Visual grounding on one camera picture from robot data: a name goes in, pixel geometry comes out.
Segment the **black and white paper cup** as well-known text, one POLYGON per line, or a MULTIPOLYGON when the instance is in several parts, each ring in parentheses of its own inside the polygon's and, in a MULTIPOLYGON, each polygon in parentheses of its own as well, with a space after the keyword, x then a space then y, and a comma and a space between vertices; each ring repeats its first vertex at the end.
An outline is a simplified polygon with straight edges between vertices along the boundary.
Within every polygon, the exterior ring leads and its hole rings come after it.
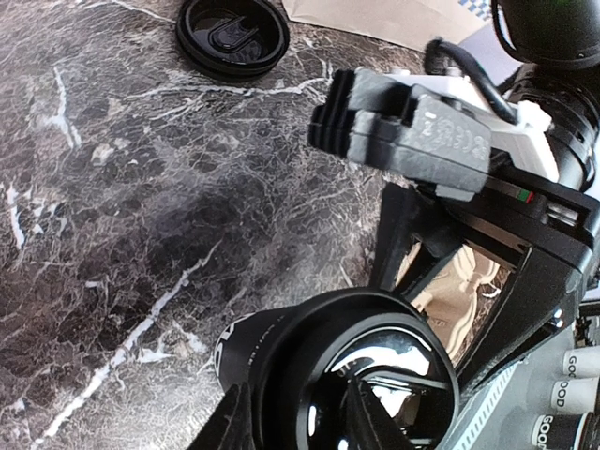
POLYGON ((291 307, 244 315, 229 324, 217 339, 213 361, 223 392, 240 383, 255 383, 257 373, 276 348, 290 320, 291 307))

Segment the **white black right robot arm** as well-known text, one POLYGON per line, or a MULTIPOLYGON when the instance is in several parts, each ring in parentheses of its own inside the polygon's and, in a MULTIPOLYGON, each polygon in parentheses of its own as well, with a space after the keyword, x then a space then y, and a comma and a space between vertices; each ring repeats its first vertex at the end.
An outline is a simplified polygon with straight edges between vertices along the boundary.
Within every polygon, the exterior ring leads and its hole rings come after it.
POLYGON ((521 62, 502 90, 550 115, 546 138, 559 179, 523 171, 494 151, 487 185, 469 202, 437 200, 428 187, 386 186, 371 276, 376 287, 413 300, 460 242, 510 270, 458 365, 464 398, 572 323, 599 267, 599 203, 586 193, 597 175, 599 5, 495 1, 491 8, 498 40, 521 62))

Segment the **black coffee cup lid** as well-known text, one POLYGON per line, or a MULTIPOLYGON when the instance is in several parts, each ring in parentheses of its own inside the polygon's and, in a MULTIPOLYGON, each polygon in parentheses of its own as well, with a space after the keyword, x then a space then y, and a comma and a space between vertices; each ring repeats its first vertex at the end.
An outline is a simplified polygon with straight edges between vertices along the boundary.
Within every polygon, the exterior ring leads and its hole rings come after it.
POLYGON ((252 315, 259 449, 336 449, 350 439, 348 387, 364 383, 410 443, 433 449, 458 415, 458 382, 427 320, 390 293, 352 288, 252 315))

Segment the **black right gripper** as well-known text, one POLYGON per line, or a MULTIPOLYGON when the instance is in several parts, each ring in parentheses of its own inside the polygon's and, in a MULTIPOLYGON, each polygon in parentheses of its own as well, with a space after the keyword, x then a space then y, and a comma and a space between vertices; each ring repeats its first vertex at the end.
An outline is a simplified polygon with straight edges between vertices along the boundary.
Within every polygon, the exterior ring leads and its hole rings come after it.
POLYGON ((369 283, 413 300, 462 246, 509 271, 457 367, 460 392, 470 397, 575 320, 599 265, 599 203, 508 166, 467 202, 430 183, 389 184, 369 283))

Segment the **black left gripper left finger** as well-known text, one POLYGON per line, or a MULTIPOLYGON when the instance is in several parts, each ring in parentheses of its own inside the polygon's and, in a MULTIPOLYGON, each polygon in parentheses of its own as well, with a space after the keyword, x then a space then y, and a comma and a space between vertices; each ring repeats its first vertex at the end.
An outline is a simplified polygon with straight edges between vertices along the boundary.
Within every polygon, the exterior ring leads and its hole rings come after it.
POLYGON ((255 449, 246 382, 232 385, 187 450, 255 449))

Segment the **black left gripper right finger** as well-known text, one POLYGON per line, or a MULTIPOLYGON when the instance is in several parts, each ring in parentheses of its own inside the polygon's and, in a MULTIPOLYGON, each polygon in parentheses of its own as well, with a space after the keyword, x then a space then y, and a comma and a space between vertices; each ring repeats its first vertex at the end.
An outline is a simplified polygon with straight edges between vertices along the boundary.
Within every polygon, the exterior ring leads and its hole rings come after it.
POLYGON ((391 416, 366 382, 352 378, 345 400, 345 427, 349 449, 415 449, 406 428, 416 420, 419 400, 409 395, 391 416))

